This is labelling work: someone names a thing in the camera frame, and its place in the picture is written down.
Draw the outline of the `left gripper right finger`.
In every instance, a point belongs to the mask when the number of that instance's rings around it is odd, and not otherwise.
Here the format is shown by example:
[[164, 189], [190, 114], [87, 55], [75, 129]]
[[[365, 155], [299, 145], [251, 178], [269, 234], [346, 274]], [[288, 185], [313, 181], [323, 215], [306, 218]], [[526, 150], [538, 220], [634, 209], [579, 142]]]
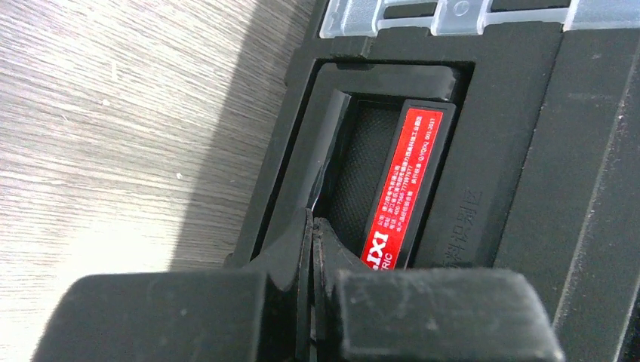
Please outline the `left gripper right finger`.
[[535, 289], [493, 268], [373, 271], [315, 219], [318, 361], [563, 361]]

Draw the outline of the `black plastic toolbox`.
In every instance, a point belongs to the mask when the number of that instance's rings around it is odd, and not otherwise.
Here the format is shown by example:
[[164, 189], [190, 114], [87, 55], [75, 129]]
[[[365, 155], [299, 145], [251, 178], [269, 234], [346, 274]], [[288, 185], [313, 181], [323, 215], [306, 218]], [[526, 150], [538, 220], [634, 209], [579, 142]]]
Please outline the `black plastic toolbox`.
[[639, 359], [639, 3], [318, 1], [230, 257], [294, 213], [369, 269], [493, 268], [563, 361]]

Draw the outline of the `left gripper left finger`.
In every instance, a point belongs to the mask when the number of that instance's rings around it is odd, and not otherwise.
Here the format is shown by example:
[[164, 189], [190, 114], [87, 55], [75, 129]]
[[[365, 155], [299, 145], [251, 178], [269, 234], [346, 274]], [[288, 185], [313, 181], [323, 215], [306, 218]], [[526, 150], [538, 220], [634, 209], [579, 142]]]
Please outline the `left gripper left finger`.
[[88, 275], [63, 294], [36, 361], [307, 361], [313, 217], [240, 268]]

